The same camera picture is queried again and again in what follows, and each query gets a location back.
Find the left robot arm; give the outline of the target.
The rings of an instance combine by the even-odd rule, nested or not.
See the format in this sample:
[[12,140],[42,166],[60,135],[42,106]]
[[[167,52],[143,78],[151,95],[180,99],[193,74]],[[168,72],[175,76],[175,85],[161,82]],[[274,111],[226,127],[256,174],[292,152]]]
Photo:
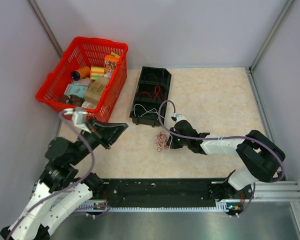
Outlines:
[[91,118],[80,128],[75,142],[56,137],[49,143],[45,153],[48,163],[22,214],[0,231],[3,239],[48,240],[80,205],[103,194],[101,178],[89,170],[82,179],[76,179],[78,170],[74,166],[88,155],[94,157],[98,146],[110,149],[128,124]]

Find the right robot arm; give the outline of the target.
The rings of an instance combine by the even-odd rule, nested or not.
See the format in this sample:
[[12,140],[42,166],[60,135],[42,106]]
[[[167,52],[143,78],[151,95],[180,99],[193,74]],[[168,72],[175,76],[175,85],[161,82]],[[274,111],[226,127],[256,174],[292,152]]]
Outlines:
[[258,130],[239,137],[222,137],[197,132],[186,119],[173,117],[174,127],[168,139],[170,149],[187,147],[195,154],[239,157],[244,166],[232,171],[224,182],[209,186],[210,197],[220,201],[235,198],[246,186],[257,181],[273,183],[283,179],[284,152]]

